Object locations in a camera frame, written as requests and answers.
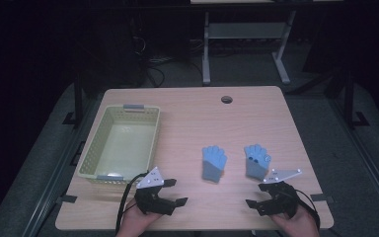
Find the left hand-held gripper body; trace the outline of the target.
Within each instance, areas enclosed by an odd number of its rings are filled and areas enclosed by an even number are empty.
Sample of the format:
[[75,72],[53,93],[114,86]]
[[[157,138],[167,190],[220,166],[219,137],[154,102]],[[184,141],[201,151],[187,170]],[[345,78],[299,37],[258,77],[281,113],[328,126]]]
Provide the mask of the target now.
[[159,197],[159,192],[164,188],[164,181],[159,168],[155,167],[137,183],[134,199],[144,214],[152,212],[171,215],[174,212],[175,200]]

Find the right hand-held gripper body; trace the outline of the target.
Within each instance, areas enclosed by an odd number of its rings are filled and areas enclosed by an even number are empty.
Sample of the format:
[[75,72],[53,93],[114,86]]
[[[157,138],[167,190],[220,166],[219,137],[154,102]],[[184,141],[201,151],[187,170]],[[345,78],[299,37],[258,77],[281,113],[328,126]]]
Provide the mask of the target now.
[[295,193],[294,188],[288,185],[286,181],[301,174],[302,171],[300,169],[271,169],[261,182],[261,184],[271,185],[268,192],[271,199],[260,202],[259,214],[274,215],[286,213],[289,217],[293,217],[297,209],[298,195]]

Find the blue and grey glove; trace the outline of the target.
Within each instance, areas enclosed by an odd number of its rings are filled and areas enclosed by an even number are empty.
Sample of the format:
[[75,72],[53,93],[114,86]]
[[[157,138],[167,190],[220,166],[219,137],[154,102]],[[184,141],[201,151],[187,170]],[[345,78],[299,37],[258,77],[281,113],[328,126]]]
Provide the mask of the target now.
[[259,144],[248,145],[244,148],[246,155],[246,175],[262,180],[268,173],[271,156]]
[[227,162],[222,148],[214,145],[202,148],[202,178],[218,183]]

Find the pale green plastic basket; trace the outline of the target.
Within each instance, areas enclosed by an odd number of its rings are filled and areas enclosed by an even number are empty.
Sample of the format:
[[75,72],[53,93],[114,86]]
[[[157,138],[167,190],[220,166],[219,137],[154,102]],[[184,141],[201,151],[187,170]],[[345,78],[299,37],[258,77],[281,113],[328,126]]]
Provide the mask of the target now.
[[85,149],[78,176],[93,183],[121,184],[152,169],[160,109],[108,106]]

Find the person's left hand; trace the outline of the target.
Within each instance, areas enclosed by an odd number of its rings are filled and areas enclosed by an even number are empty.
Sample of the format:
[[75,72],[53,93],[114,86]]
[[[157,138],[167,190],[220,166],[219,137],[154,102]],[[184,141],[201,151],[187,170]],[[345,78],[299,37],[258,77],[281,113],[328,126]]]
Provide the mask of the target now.
[[159,213],[144,214],[138,208],[135,199],[132,199],[125,207],[125,214],[115,237],[139,237],[160,217],[162,214]]

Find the person's right hand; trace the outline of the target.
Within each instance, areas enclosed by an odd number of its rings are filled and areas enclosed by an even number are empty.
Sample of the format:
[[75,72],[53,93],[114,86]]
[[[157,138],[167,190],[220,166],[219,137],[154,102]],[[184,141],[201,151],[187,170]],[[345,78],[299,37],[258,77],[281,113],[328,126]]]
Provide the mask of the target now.
[[302,206],[297,207],[292,218],[282,214],[274,214],[269,218],[289,237],[320,237],[313,216]]

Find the black metal stand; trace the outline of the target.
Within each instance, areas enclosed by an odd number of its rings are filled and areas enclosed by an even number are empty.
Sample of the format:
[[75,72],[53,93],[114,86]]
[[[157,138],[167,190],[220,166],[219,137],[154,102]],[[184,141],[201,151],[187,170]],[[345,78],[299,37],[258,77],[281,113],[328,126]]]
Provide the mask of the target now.
[[82,102],[82,87],[79,75],[76,75],[74,83],[74,111],[68,113],[63,121],[63,124],[73,125],[78,127],[83,118],[83,102]]
[[369,122],[362,112],[356,112],[353,109],[354,102],[354,81],[350,72],[346,74],[344,84],[344,103],[343,117],[350,129],[355,129],[357,126],[368,126]]

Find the grey metal desk frame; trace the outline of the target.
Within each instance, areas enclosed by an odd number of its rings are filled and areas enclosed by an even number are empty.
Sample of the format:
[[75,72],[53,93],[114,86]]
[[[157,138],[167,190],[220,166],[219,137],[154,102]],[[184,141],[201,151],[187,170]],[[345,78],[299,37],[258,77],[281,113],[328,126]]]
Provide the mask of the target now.
[[272,60],[283,84],[289,84],[290,78],[282,61],[292,25],[296,16],[291,11],[285,22],[276,23],[210,23],[209,13],[204,14],[203,54],[201,58],[202,84],[209,85],[209,41],[210,40],[280,40],[277,51],[273,52]]

